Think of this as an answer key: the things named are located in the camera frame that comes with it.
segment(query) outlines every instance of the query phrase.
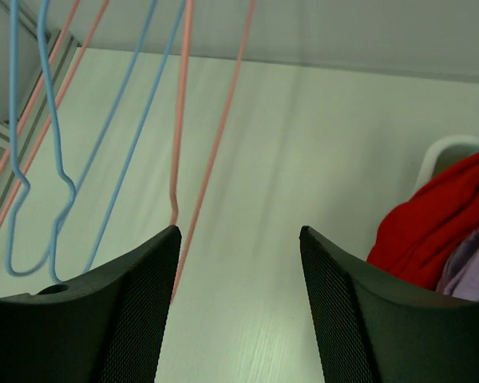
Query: white tabletop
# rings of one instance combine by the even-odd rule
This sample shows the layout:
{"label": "white tabletop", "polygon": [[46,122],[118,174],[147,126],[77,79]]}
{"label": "white tabletop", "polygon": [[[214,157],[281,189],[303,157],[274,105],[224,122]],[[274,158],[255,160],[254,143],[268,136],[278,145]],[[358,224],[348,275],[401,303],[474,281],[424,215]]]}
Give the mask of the white tabletop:
{"label": "white tabletop", "polygon": [[[90,49],[59,109],[64,164],[76,180],[130,53]],[[78,275],[93,245],[144,108],[160,55],[143,53],[59,237],[57,270]],[[180,165],[186,235],[233,61],[192,58]],[[170,57],[95,266],[168,224],[168,172],[179,58]],[[180,289],[156,383],[323,383],[299,256],[311,225],[365,258],[383,216],[410,196],[438,138],[479,136],[479,85],[245,62]],[[49,134],[29,172],[14,266],[46,248],[67,199]],[[0,297],[51,284],[4,269]]]}

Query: lavender fabric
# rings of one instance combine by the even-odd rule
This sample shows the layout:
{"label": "lavender fabric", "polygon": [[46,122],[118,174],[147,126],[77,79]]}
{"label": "lavender fabric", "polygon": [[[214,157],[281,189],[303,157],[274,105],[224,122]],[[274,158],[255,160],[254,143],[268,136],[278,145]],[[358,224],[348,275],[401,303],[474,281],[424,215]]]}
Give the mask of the lavender fabric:
{"label": "lavender fabric", "polygon": [[479,229],[451,254],[438,282],[437,292],[479,301]]}

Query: bent wire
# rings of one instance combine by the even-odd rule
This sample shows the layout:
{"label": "bent wire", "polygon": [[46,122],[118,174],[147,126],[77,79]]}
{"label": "bent wire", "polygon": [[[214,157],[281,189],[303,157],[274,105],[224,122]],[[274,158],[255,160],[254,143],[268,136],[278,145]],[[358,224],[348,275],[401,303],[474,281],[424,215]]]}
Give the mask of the bent wire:
{"label": "bent wire", "polygon": [[[80,5],[80,0],[74,0],[73,6],[71,6],[71,10],[69,11],[67,19],[65,20],[64,27],[62,28],[62,31],[58,35],[57,42],[55,43],[55,46],[53,47],[53,51],[49,56],[50,65],[53,64],[53,62],[55,61],[55,57],[58,55],[58,51],[62,47],[62,42],[64,41],[65,36],[67,35],[69,31],[69,26],[71,25],[71,21],[73,20],[73,17],[75,13],[77,12],[77,8],[79,5]],[[35,102],[38,100],[39,93],[41,92],[43,85],[44,85],[44,77],[41,75],[38,79],[37,84],[35,85],[34,91],[32,92],[32,96],[30,97],[29,102],[27,103],[25,110],[23,111],[23,114],[18,122],[18,127],[16,129],[17,131],[16,134],[18,136],[22,134],[26,121],[28,120],[30,114],[32,113],[32,109],[34,108]],[[0,176],[2,175],[4,169],[6,168],[7,162],[9,161],[9,157],[10,157],[10,148],[7,148],[7,150],[3,153],[2,158],[0,159]]]}
{"label": "bent wire", "polygon": [[[99,150],[99,147],[101,146],[101,143],[103,142],[103,139],[105,138],[105,134],[108,131],[109,126],[112,122],[112,119],[115,115],[115,112],[117,111],[117,107],[118,107],[119,102],[121,101],[122,95],[123,95],[123,93],[126,89],[126,85],[128,84],[129,78],[131,77],[131,75],[133,73],[133,68],[135,67],[135,64],[137,63],[137,58],[138,58],[138,55],[139,55],[139,53],[142,49],[142,46],[144,44],[144,40],[145,40],[145,37],[147,35],[149,26],[151,24],[152,16],[154,15],[154,10],[156,9],[156,4],[157,3],[158,3],[157,0],[152,0],[150,5],[149,5],[149,10],[148,10],[145,22],[144,22],[144,26],[142,27],[141,36],[138,39],[137,47],[135,48],[135,51],[132,54],[131,60],[129,62],[128,69],[126,70],[125,77],[122,80],[121,87],[119,88],[119,91],[118,91],[118,93],[115,97],[115,100],[113,101],[112,108],[110,109],[109,115],[106,117],[105,124],[101,128],[101,131],[99,133],[99,136],[97,137],[96,143],[94,144],[93,150],[91,151],[90,156],[87,159],[87,163],[85,164],[84,170],[80,174],[80,178],[78,179],[77,186],[76,186],[76,193],[78,193],[80,191],[81,185],[84,183],[85,178],[86,178],[87,174],[89,173],[89,169],[90,169],[92,163],[94,162],[94,159],[96,158],[97,151]],[[69,213],[69,210],[62,211],[61,216],[62,215],[63,216],[62,216],[61,221],[57,224],[57,226],[53,225],[53,229],[55,230],[56,236],[58,235],[58,233],[60,232],[60,230],[64,226],[65,218],[67,217],[67,215]],[[55,270],[56,250],[57,250],[56,246],[51,246],[50,245],[50,248],[49,248],[49,252],[50,252],[49,274],[50,274],[50,276],[51,276],[51,278],[53,279],[54,282],[61,282],[61,280],[58,278],[57,272]],[[85,269],[84,269],[83,273],[90,270],[90,267],[92,266],[92,262],[93,262],[93,257],[90,257],[89,261],[87,262],[87,265],[85,266]]]}
{"label": "bent wire", "polygon": [[[99,25],[102,17],[103,17],[103,14],[105,13],[108,5],[109,5],[109,1],[110,0],[103,0],[103,3],[101,4],[101,7],[99,9],[99,11],[97,12],[97,15],[96,17],[94,18],[94,21],[93,21],[93,24],[91,25],[91,28],[90,28],[90,31],[87,33],[87,36],[85,38],[85,40],[83,41],[83,44],[81,45],[81,48],[80,48],[80,51],[78,52],[78,55],[77,55],[77,58],[75,59],[74,61],[74,64],[73,66],[71,67],[68,75],[67,75],[67,78],[64,80],[64,83],[62,84],[62,87],[60,89],[60,92],[58,93],[57,95],[57,100],[56,100],[56,105],[59,106],[60,103],[62,102],[62,100],[64,99],[64,96],[67,92],[67,89],[69,88],[69,84],[71,83],[71,81],[73,80],[74,78],[74,74],[77,72],[77,69],[78,69],[78,66],[80,65],[81,63],[81,59],[83,58],[84,54],[85,54],[85,51],[87,50],[87,47],[89,46],[89,43],[91,42],[92,38],[93,38],[93,35],[94,33],[96,32],[96,29],[97,29],[97,26]],[[30,165],[32,164],[32,162],[34,161],[34,158],[36,156],[36,154],[38,153],[39,151],[39,148],[41,147],[41,143],[42,141],[44,140],[44,137],[46,136],[46,133],[48,132],[48,129],[49,129],[49,126],[51,124],[51,119],[49,118],[49,116],[47,116],[46,120],[45,120],[45,123],[44,125],[42,126],[42,130],[41,132],[39,133],[39,136],[38,138],[36,139],[35,141],[35,144],[34,144],[34,147],[32,149],[32,152],[29,154],[29,158],[27,159],[26,161],[26,164],[25,166],[23,167],[23,172],[24,173],[27,173],[29,168],[30,168]],[[18,194],[18,190],[19,188],[21,187],[22,183],[20,181],[18,181],[15,185],[14,185],[14,188],[13,190],[11,191],[9,197],[7,198],[7,201],[4,205],[4,208],[2,209],[2,211],[0,212],[0,228],[2,227],[3,225],[3,222],[6,218],[6,215],[8,213],[8,211],[10,210],[10,207],[12,206],[13,202],[14,202],[14,198],[15,196]],[[33,268],[30,269],[30,272],[28,273],[21,273],[20,276],[23,276],[23,275],[29,275],[29,274],[32,274],[34,273],[36,270],[38,270],[39,268],[41,268],[44,263],[46,262],[47,258],[48,258],[48,252],[46,252],[43,256],[43,258],[41,259],[41,261]]]}
{"label": "bent wire", "polygon": [[9,135],[10,135],[10,166],[14,174],[20,179],[23,190],[14,204],[9,218],[9,231],[6,244],[6,270],[14,276],[24,275],[27,272],[17,272],[12,267],[12,252],[14,242],[14,229],[16,227],[16,216],[22,207],[25,198],[30,192],[30,182],[19,168],[18,163],[18,140],[16,136],[18,112],[18,34],[19,34],[19,0],[10,2],[10,53],[9,53]]}
{"label": "bent wire", "polygon": [[41,58],[42,72],[45,75],[46,100],[48,101],[49,114],[51,115],[52,120],[53,146],[55,149],[55,165],[57,167],[57,174],[65,182],[65,184],[67,184],[67,187],[69,189],[68,202],[64,206],[64,209],[57,216],[57,218],[55,218],[51,230],[51,240],[49,243],[49,247],[51,249],[51,254],[54,254],[55,249],[57,248],[58,227],[60,225],[60,222],[67,216],[69,210],[74,205],[74,200],[77,196],[77,189],[76,186],[74,186],[73,180],[71,180],[64,171],[61,130],[58,123],[57,106],[55,105],[55,95],[53,91],[53,82],[51,80],[51,73],[49,70],[48,53],[46,52],[46,41],[43,38],[44,32],[46,30],[46,16],[48,14],[48,7],[49,0],[42,0],[41,9],[39,10],[37,27],[39,56]]}
{"label": "bent wire", "polygon": [[177,14],[176,22],[174,23],[174,26],[172,28],[172,33],[170,34],[170,38],[168,39],[167,46],[165,47],[165,51],[163,53],[160,66],[158,67],[156,77],[154,79],[154,82],[152,83],[151,93],[149,94],[147,103],[145,104],[144,112],[142,113],[141,120],[138,123],[137,131],[135,133],[135,136],[133,137],[131,146],[129,147],[129,151],[126,156],[125,163],[122,167],[121,174],[119,175],[119,179],[113,191],[112,199],[110,200],[109,206],[106,210],[105,217],[103,218],[103,223],[101,224],[101,227],[99,229],[99,233],[97,235],[96,242],[94,243],[92,252],[90,254],[90,258],[87,262],[87,265],[85,266],[85,272],[90,270],[90,267],[92,266],[93,261],[96,258],[97,249],[99,248],[101,240],[103,239],[103,234],[105,233],[105,229],[109,222],[110,215],[112,214],[113,207],[115,206],[117,197],[119,196],[119,192],[121,191],[122,182],[124,181],[126,172],[128,171],[129,163],[131,162],[133,153],[135,152],[135,148],[137,147],[138,139],[140,138],[142,133],[142,128],[144,127],[145,120],[147,119],[147,115],[149,114],[152,101],[154,100],[154,96],[156,94],[156,90],[158,89],[158,85],[160,84],[161,75],[163,73],[165,64],[167,63],[168,55],[170,54],[170,51],[172,50],[172,45],[174,44],[174,39],[176,38],[176,33],[177,33],[177,29],[179,28],[179,24],[181,23],[181,18],[183,18],[185,3],[186,3],[186,0],[183,0],[179,8],[179,13]]}
{"label": "bent wire", "polygon": [[177,178],[179,175],[179,157],[181,151],[181,136],[183,134],[184,98],[186,97],[186,80],[188,78],[188,57],[190,54],[190,40],[192,37],[193,2],[188,0],[184,14],[183,45],[181,46],[181,59],[179,71],[179,84],[177,86],[176,121],[174,123],[174,139],[172,142],[172,161],[170,165],[170,185],[168,194],[172,207],[170,224],[175,225],[179,216],[177,205]]}
{"label": "bent wire", "polygon": [[218,153],[220,141],[222,140],[222,135],[224,134],[225,124],[227,123],[229,109],[231,108],[232,97],[234,96],[236,83],[238,82],[238,76],[240,75],[241,61],[243,60],[243,54],[245,53],[245,47],[247,46],[248,32],[250,31],[250,25],[252,23],[252,16],[254,14],[254,9],[255,9],[255,0],[250,0],[250,7],[248,8],[247,21],[245,22],[243,36],[241,37],[241,45],[239,46],[238,57],[236,59],[236,66],[234,68],[234,73],[232,74],[232,80],[231,80],[231,85],[229,87],[227,100],[225,101],[224,109],[222,111],[222,117],[220,118],[220,122],[218,124],[215,140],[213,141],[211,154],[209,155],[208,166],[206,167],[206,172],[204,173],[204,178],[200,186],[199,198],[195,206],[195,211],[193,212],[192,221],[190,222],[190,228],[188,229],[188,234],[186,235],[186,240],[184,241],[183,251],[181,252],[181,256],[180,256],[180,261],[179,261],[179,264],[177,265],[176,279],[174,281],[172,299],[174,299],[174,296],[177,292],[177,287],[179,286],[181,273],[183,272],[184,263],[186,261],[186,257],[188,256],[188,251],[190,250],[190,244],[192,243],[193,233],[197,225],[197,220],[199,219],[200,208],[202,207],[202,203],[204,201],[204,196],[206,194],[206,189],[208,188],[209,179],[211,178],[213,165],[215,164],[216,154]]}

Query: red cloth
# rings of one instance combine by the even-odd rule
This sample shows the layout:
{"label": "red cloth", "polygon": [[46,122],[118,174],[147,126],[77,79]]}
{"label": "red cloth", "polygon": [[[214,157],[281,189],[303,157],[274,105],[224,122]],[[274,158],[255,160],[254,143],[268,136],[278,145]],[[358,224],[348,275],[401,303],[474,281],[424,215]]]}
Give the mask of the red cloth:
{"label": "red cloth", "polygon": [[367,262],[436,288],[445,262],[479,228],[479,153],[446,169],[382,221]]}

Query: gray wall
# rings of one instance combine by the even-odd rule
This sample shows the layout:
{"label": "gray wall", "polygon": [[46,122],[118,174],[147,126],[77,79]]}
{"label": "gray wall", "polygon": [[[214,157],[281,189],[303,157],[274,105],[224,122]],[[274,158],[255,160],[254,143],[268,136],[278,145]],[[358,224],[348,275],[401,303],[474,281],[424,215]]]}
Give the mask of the gray wall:
{"label": "gray wall", "polygon": [[[132,50],[148,2],[112,0],[92,46]],[[71,3],[53,0],[50,21],[60,27]],[[234,57],[248,3],[196,0],[192,52]],[[72,27],[81,41],[100,4],[81,2]],[[159,1],[144,51],[163,50],[179,4]],[[258,0],[247,58],[479,76],[479,0]]]}
{"label": "gray wall", "polygon": [[[38,45],[34,37],[20,27],[19,92],[25,95],[39,68]],[[0,6],[0,121],[8,117],[9,99],[9,15]]]}

